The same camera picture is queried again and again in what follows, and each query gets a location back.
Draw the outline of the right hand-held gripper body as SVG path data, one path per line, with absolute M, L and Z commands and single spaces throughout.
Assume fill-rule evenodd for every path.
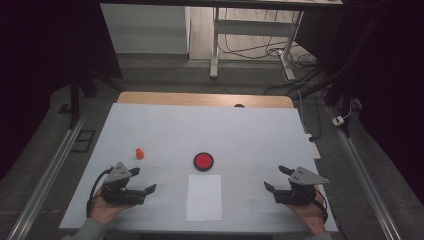
M 291 176 L 288 176 L 288 182 L 290 189 L 276 190 L 273 194 L 274 199 L 281 204 L 303 206 L 315 199 L 315 186 L 327 184 L 329 180 L 303 167 L 298 167 L 294 169 Z

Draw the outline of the white power strip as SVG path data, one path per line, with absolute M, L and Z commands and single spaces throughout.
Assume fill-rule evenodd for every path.
M 319 153 L 317 145 L 314 142 L 314 138 L 312 137 L 311 134 L 306 134 L 306 139 L 307 139 L 309 146 L 310 146 L 312 158 L 315 159 L 315 160 L 319 160 L 321 158 L 321 155 Z

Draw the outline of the round red ink pad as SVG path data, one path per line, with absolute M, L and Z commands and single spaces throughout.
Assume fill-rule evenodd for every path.
M 206 172 L 213 167 L 214 158 L 207 152 L 201 152 L 194 157 L 193 164 L 198 171 Z

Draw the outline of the black metal stand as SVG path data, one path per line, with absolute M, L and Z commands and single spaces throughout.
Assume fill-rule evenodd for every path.
M 80 119 L 80 97 L 79 91 L 88 98 L 95 98 L 98 93 L 98 89 L 95 86 L 94 80 L 100 80 L 112 89 L 122 93 L 125 88 L 119 85 L 116 81 L 102 74 L 100 71 L 93 67 L 80 68 L 71 77 L 70 90 L 71 90 L 71 121 L 69 128 L 73 129 L 78 120 Z
M 329 86 L 330 90 L 324 97 L 324 102 L 327 106 L 335 106 L 339 100 L 342 100 L 341 117 L 344 122 L 339 125 L 339 128 L 348 138 L 351 137 L 349 131 L 349 118 L 352 113 L 351 99 L 354 65 L 354 60 L 346 60 L 336 73 L 327 77 L 321 83 L 318 83 L 317 85 L 308 88 L 293 97 L 293 99 L 300 100 L 301 98 L 307 97 L 312 93 Z

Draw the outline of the white table cover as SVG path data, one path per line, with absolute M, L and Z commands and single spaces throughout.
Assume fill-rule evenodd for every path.
M 144 158 L 136 158 L 136 149 Z M 214 158 L 211 174 L 221 176 L 222 220 L 189 222 L 189 175 L 200 175 L 194 157 Z M 122 104 L 112 106 L 80 183 L 60 224 L 78 229 L 86 219 L 86 201 L 98 175 L 122 162 L 140 168 L 128 186 L 156 184 L 141 206 L 121 213 L 117 230 L 132 232 L 285 233 L 303 225 L 275 202 L 264 183 L 289 186 L 278 166 L 316 166 L 297 110 Z

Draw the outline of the black floor plate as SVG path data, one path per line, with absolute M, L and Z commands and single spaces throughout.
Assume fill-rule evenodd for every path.
M 71 148 L 73 153 L 87 153 L 93 143 L 95 130 L 81 130 Z

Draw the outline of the white metal desk frame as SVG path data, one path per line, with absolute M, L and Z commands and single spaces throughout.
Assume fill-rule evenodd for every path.
M 218 39 L 220 34 L 245 35 L 245 36 L 270 36 L 286 37 L 284 49 L 279 51 L 279 58 L 283 65 L 284 73 L 288 80 L 294 80 L 295 75 L 289 62 L 289 53 L 301 18 L 302 11 L 293 12 L 293 20 L 288 22 L 259 22 L 248 20 L 221 20 L 219 18 L 220 8 L 215 8 L 213 21 L 213 45 L 210 65 L 210 78 L 216 79 L 218 76 Z

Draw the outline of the dark curtain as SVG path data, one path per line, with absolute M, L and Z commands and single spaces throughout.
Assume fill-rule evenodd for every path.
M 345 91 L 362 104 L 359 119 L 424 204 L 424 0 L 344 0 L 355 10 L 306 12 L 296 42 L 338 73 L 371 19 L 378 23 L 326 103 Z
M 0 180 L 32 138 L 53 92 L 122 73 L 102 0 L 0 0 Z

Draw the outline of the metal floor rail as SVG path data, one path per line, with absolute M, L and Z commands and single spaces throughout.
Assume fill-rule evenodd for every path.
M 87 109 L 82 111 L 75 125 L 67 130 L 6 240 L 26 239 L 86 119 Z
M 351 138 L 346 135 L 340 126 L 332 124 L 337 132 L 343 148 L 351 162 L 351 165 L 356 173 L 356 176 L 361 184 L 362 189 L 368 199 L 370 206 L 375 212 L 375 217 L 387 240 L 402 240 L 401 234 L 393 221 L 389 210 L 380 197 L 377 188 L 368 173 L 365 165 L 362 162 L 354 143 Z

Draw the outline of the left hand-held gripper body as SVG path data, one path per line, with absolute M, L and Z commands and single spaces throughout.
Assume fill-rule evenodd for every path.
M 127 184 L 131 174 L 122 162 L 119 162 L 108 174 L 102 185 L 101 196 L 114 205 L 142 205 L 147 195 L 144 190 L 129 190 Z

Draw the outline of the white paper sheet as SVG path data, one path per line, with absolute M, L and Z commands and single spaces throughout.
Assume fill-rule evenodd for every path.
M 222 220 L 220 175 L 189 175 L 186 220 L 189 222 Z

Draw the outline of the light grey cabinet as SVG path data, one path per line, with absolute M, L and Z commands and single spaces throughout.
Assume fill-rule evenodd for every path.
M 117 53 L 189 53 L 189 7 L 102 3 L 101 9 Z

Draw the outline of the person's right hand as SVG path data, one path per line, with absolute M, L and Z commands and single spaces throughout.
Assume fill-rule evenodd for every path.
M 288 205 L 299 221 L 313 236 L 326 233 L 322 210 L 314 203 L 303 206 Z

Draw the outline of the person's left hand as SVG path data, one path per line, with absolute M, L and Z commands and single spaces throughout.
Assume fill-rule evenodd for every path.
M 107 203 L 101 196 L 101 193 L 101 188 L 95 192 L 89 212 L 89 217 L 101 224 L 108 225 L 112 223 L 121 212 L 132 208 L 132 205 L 114 205 Z

